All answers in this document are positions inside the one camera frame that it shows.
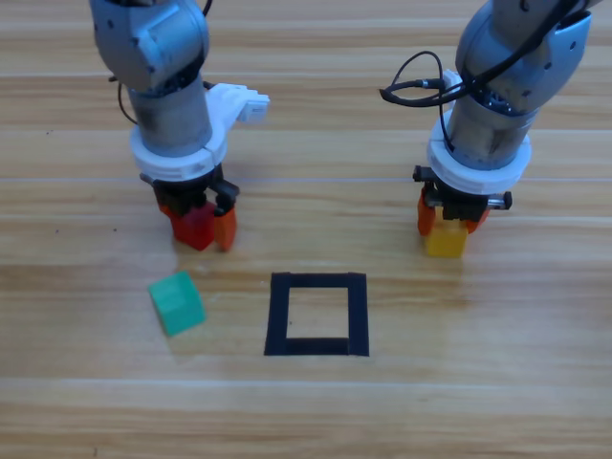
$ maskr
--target white mount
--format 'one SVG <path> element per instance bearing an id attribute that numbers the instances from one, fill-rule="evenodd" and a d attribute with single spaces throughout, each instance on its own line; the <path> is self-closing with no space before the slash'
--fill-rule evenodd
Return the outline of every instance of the white mount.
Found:
<path id="1" fill-rule="evenodd" d="M 226 157 L 227 135 L 237 121 L 247 124 L 266 118 L 270 98 L 257 91 L 234 84 L 219 83 L 206 91 L 208 118 L 212 137 L 204 148 L 188 156 L 169 158 L 156 155 L 142 143 L 141 131 L 135 126 L 130 146 L 136 165 L 153 180 L 186 182 L 208 174 Z"/>

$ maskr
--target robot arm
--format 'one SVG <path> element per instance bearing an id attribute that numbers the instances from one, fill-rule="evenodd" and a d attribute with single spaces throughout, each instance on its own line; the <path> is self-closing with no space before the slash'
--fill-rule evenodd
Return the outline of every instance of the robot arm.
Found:
<path id="1" fill-rule="evenodd" d="M 214 237 L 228 249 L 239 189 L 223 176 L 227 134 L 237 120 L 263 120 L 270 99 L 200 79 L 208 27 L 195 0 L 90 0 L 90 8 L 99 54 L 136 114 L 130 144 L 142 179 L 177 239 L 205 248 L 214 212 Z M 207 203 L 208 188 L 216 206 Z"/>
<path id="2" fill-rule="evenodd" d="M 531 159 L 528 132 L 540 108 L 578 68 L 591 26 L 589 9 L 600 2 L 489 0 L 461 37 L 458 73 L 394 80 L 381 90 L 385 100 L 408 107 L 451 104 L 444 115 L 441 110 L 432 131 L 430 167 L 415 169 L 415 181 L 425 183 L 419 205 L 422 235 L 431 231 L 435 208 L 443 209 L 445 220 L 466 222 L 470 232 L 490 209 L 510 208 L 512 195 L 506 190 Z M 393 94 L 405 87 L 442 89 L 416 100 Z"/>

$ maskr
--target yellow cube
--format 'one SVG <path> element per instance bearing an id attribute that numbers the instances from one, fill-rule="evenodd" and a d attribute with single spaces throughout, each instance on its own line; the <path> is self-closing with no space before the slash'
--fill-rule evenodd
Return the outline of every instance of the yellow cube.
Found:
<path id="1" fill-rule="evenodd" d="M 438 215 L 431 233 L 425 238 L 427 255 L 461 258 L 468 240 L 468 227 L 461 220 L 443 220 Z"/>

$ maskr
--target cube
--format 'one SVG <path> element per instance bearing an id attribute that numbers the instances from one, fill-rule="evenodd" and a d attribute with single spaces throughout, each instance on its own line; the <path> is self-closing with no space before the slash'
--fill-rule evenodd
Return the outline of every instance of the cube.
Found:
<path id="1" fill-rule="evenodd" d="M 204 304 L 187 272 L 173 274 L 150 285 L 148 290 L 169 337 L 206 320 Z"/>
<path id="2" fill-rule="evenodd" d="M 426 250 L 429 256 L 461 258 L 468 240 L 466 222 L 438 219 L 426 236 Z"/>

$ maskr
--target table surface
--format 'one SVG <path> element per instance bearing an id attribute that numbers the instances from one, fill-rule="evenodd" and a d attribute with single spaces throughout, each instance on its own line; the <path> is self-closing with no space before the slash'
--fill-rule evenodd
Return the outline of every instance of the table surface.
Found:
<path id="1" fill-rule="evenodd" d="M 410 177 L 436 111 L 377 90 L 425 48 L 452 66 L 481 4 L 217 0 L 204 75 L 273 101 L 229 136 L 220 253 L 174 243 L 139 181 L 87 2 L 1 0 L 0 456 L 612 457 L 612 4 L 512 210 L 427 258 Z M 167 339 L 147 286 L 179 270 L 208 320 Z M 366 273 L 371 357 L 264 357 L 273 272 Z M 289 335 L 346 311 L 298 291 Z"/>

